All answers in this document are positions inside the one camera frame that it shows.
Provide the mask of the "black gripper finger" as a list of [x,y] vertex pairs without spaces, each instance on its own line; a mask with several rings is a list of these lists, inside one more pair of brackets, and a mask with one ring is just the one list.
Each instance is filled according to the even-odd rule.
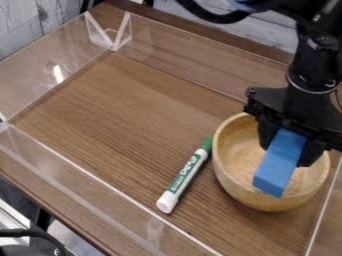
[[310,167],[316,162],[326,150],[327,143],[318,138],[310,138],[304,144],[296,166]]
[[259,136],[259,145],[260,147],[267,150],[272,138],[276,134],[279,129],[279,123],[271,117],[266,115],[260,115],[258,119],[258,136]]

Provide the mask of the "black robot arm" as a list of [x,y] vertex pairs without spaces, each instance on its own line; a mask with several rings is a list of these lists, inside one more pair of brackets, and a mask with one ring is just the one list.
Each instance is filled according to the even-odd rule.
[[342,110],[331,94],[342,84],[342,0],[228,0],[235,10],[216,14],[195,0],[176,0],[200,19],[231,24],[274,11],[295,21],[298,46],[283,88],[246,89],[244,112],[258,120],[259,144],[268,148],[287,129],[306,137],[296,165],[308,167],[326,151],[342,151]]

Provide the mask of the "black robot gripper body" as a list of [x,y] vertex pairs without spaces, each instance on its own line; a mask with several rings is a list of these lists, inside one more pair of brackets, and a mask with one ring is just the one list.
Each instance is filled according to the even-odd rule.
[[342,111],[330,95],[337,91],[342,77],[304,77],[287,73],[287,86],[280,88],[248,87],[243,111],[258,121],[260,115],[279,123],[279,129],[327,143],[327,150],[342,152]]

